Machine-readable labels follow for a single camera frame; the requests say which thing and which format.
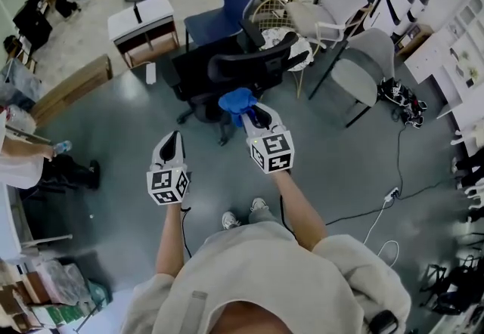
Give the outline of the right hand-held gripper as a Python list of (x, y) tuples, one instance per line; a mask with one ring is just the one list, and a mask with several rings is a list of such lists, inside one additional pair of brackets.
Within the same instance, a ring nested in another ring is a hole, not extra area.
[(242, 120), (250, 157), (265, 174), (293, 167), (293, 139), (275, 110), (257, 103)]

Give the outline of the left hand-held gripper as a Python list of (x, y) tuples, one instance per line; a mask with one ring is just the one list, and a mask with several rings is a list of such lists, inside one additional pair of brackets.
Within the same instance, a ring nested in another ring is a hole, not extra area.
[(182, 202), (189, 177), (180, 131), (170, 132), (155, 146), (146, 177), (147, 192), (158, 206)]

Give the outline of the blue cloth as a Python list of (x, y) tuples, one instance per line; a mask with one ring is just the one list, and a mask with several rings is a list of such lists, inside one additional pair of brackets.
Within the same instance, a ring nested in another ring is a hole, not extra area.
[(237, 88), (219, 98), (219, 107), (231, 115), (232, 121), (237, 127), (243, 127), (242, 115), (252, 112), (252, 106), (256, 105), (258, 100), (248, 88)]

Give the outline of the black office chair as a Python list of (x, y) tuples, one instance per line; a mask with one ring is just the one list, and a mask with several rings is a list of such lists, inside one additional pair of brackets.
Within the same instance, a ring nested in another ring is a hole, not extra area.
[(240, 27), (241, 33), (172, 57), (172, 72), (164, 77), (175, 96), (189, 105), (177, 123), (185, 123), (189, 116), (217, 123), (221, 146), (228, 142), (226, 127), (231, 118), (219, 107), (219, 98), (236, 88), (248, 88), (255, 97), (261, 97), (264, 91), (281, 84), (284, 72), (307, 60), (310, 54), (308, 50), (290, 54), (299, 40), (294, 31), (264, 49), (265, 39), (254, 23), (242, 20)]

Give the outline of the person's right forearm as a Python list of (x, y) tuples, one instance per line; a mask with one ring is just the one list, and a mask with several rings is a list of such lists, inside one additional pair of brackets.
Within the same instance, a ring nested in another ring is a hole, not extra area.
[(311, 252), (327, 237), (326, 225), (322, 217), (287, 171), (272, 173), (271, 177), (282, 196), (283, 209), (298, 244)]

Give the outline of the person's left forearm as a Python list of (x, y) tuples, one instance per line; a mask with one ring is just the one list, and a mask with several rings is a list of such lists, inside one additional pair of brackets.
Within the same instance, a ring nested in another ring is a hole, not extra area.
[(184, 249), (182, 205), (168, 205), (157, 252), (156, 273), (176, 278), (185, 264)]

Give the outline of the person's grey trousers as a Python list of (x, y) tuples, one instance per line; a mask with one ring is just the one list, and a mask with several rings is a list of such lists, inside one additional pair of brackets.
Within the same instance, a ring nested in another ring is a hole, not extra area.
[(253, 210), (248, 217), (250, 224), (256, 224), (259, 222), (274, 222), (279, 223), (278, 219), (267, 208)]

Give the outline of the person's left white sneaker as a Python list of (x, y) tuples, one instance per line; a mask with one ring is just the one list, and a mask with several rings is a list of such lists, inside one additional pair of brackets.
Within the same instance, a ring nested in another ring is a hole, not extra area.
[(227, 211), (222, 215), (222, 227), (224, 230), (230, 230), (239, 226), (241, 226), (241, 222), (233, 212)]

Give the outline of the person's beige sweatshirt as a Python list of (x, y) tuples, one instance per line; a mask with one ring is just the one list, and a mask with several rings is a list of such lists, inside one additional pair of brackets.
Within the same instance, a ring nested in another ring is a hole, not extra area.
[(279, 223), (216, 233), (178, 275), (135, 287), (121, 334), (208, 334), (232, 302), (258, 305), (293, 334), (370, 334), (389, 311), (405, 334), (411, 298), (397, 273), (349, 235), (302, 248)]

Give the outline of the round floral side table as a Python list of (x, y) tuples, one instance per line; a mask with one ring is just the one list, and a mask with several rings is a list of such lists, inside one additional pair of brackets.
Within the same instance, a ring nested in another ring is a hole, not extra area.
[(296, 83), (296, 97), (299, 98), (302, 89), (304, 70), (314, 60), (314, 54), (310, 42), (294, 30), (287, 27), (275, 27), (262, 31), (262, 37), (265, 40), (262, 49), (270, 49), (278, 45), (288, 33), (296, 34), (296, 43), (292, 44), (290, 47), (290, 60), (298, 60), (298, 63), (292, 68), (289, 68), (288, 71), (293, 75)]

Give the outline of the teal packet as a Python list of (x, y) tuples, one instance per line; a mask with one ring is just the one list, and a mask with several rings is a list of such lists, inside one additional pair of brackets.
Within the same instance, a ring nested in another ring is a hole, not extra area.
[(106, 307), (110, 304), (110, 293), (104, 286), (92, 280), (87, 280), (87, 286), (93, 302), (98, 307)]

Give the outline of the clear plastic wrapped bundle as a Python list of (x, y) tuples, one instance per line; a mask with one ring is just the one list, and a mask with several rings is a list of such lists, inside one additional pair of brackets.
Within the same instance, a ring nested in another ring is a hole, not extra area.
[(35, 269), (54, 304), (74, 306), (92, 300), (76, 264), (63, 265), (57, 259), (52, 259), (37, 263)]

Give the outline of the navy blue plastic chair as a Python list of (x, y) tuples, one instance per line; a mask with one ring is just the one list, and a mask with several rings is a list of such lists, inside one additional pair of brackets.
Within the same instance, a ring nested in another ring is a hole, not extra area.
[(223, 0), (220, 8), (196, 14), (184, 19), (186, 51), (189, 40), (200, 47), (220, 39), (237, 35), (254, 0)]

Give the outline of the grey chair with black legs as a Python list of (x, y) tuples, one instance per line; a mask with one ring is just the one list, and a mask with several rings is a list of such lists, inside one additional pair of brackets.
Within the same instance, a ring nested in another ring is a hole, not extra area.
[(391, 38), (382, 30), (370, 28), (348, 38), (335, 50), (313, 91), (312, 99), (327, 78), (365, 108), (346, 124), (349, 128), (379, 100), (379, 83), (395, 76), (395, 52)]

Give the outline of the white plastic bag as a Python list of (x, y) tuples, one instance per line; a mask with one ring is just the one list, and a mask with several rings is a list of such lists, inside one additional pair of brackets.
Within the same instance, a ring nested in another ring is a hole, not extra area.
[(36, 122), (33, 117), (16, 105), (7, 107), (7, 124), (29, 134), (33, 134), (36, 130)]

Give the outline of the white desk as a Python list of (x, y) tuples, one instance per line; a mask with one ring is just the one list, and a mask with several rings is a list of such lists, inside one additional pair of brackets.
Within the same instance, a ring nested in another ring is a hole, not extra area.
[(0, 182), (0, 259), (18, 263), (39, 254), (46, 243), (71, 240), (72, 234), (34, 239), (17, 188)]

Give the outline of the green printed boxes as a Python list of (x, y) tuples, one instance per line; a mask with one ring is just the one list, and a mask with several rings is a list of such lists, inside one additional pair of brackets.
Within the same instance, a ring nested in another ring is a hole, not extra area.
[(57, 328), (86, 318), (93, 306), (91, 302), (80, 302), (76, 305), (33, 305), (30, 310), (43, 327)]

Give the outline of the white shelf cabinet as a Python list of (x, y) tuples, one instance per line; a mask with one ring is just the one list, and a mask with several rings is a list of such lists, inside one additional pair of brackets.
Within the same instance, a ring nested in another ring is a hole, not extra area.
[(484, 100), (484, 0), (462, 0), (405, 65), (418, 84), (436, 82), (446, 100), (440, 117), (473, 98)]

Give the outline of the clear plastic sheeting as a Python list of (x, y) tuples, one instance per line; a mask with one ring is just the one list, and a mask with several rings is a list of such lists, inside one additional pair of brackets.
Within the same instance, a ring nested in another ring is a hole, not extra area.
[(17, 58), (0, 69), (0, 106), (17, 106), (30, 112), (44, 94), (42, 82)]

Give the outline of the cardboard box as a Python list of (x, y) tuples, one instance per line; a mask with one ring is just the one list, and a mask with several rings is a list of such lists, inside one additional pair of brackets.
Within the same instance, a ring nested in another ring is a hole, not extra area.
[(398, 39), (394, 45), (397, 57), (407, 59), (411, 56), (431, 35), (433, 29), (431, 26), (416, 23), (411, 26), (406, 33)]

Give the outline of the stack of brown boxes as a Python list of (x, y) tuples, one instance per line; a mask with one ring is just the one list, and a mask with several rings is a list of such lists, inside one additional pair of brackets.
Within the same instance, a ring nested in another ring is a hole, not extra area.
[(0, 331), (26, 334), (42, 329), (29, 309), (31, 302), (17, 267), (0, 260)]

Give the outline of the black cabinet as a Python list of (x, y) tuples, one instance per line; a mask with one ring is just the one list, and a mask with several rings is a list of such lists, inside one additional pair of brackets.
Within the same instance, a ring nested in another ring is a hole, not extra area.
[(30, 43), (31, 51), (41, 48), (49, 39), (52, 26), (38, 9), (36, 0), (27, 0), (13, 18), (20, 34)]

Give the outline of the black bags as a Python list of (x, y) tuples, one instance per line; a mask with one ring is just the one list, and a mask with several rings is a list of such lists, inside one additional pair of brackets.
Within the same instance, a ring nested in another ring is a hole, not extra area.
[(464, 313), (484, 296), (484, 258), (468, 255), (462, 265), (450, 270), (429, 264), (419, 293), (428, 294), (421, 308), (441, 315)]

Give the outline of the pile of black cabled devices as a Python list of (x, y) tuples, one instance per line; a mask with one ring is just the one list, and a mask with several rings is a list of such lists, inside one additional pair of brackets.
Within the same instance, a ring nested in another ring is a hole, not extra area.
[(394, 78), (383, 78), (379, 83), (378, 96), (396, 105), (392, 117), (401, 120), (405, 126), (420, 128), (424, 123), (424, 112), (428, 106), (417, 98), (414, 92)]

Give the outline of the wooden chair frame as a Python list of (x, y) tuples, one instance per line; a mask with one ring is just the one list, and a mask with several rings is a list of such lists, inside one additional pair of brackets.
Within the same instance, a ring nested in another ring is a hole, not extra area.
[(346, 24), (346, 31), (345, 31), (346, 38), (350, 38), (356, 34), (356, 31), (362, 25), (366, 16), (372, 11), (372, 9), (373, 9), (373, 4), (369, 3), (368, 5), (361, 8), (355, 13), (352, 19)]

